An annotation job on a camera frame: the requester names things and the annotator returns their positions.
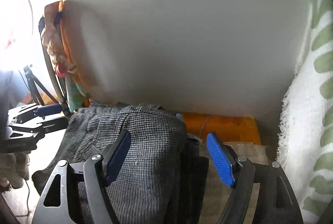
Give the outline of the orange leaf bed sheet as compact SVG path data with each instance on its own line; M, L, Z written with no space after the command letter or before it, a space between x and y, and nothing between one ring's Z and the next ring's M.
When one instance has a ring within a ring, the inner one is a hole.
M183 115L187 131L206 143L207 135L215 132L222 142L250 142L261 145L256 121L252 117L224 117L200 113Z

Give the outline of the folded dark navy pants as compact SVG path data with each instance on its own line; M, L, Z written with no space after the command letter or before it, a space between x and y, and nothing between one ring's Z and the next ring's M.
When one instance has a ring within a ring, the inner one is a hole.
M200 155L201 139L188 135L164 223L198 223L203 206L209 160Z

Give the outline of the grey tweed pants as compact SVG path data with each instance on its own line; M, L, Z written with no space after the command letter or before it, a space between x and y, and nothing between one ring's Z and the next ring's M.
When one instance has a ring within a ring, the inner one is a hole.
M42 192L59 160L82 162L101 153L128 130L132 142L117 180L107 194L121 223L164 223L187 138L174 113L153 104L112 106L92 103L70 120L60 147L44 170L32 175Z

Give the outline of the black mini tripod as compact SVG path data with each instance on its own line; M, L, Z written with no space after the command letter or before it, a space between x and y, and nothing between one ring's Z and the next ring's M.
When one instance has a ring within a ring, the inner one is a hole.
M42 85L41 81L33 74L30 67L27 65L24 67L24 74L27 80L28 89L32 96L34 103L45 106L45 102L42 99L42 95L38 88L40 88L51 100L54 104L59 104L59 101Z

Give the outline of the green white patterned pillow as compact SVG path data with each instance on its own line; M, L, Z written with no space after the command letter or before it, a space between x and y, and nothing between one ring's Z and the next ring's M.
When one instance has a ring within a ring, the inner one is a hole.
M277 160L304 223L332 201L332 0L311 0L294 79L283 99Z

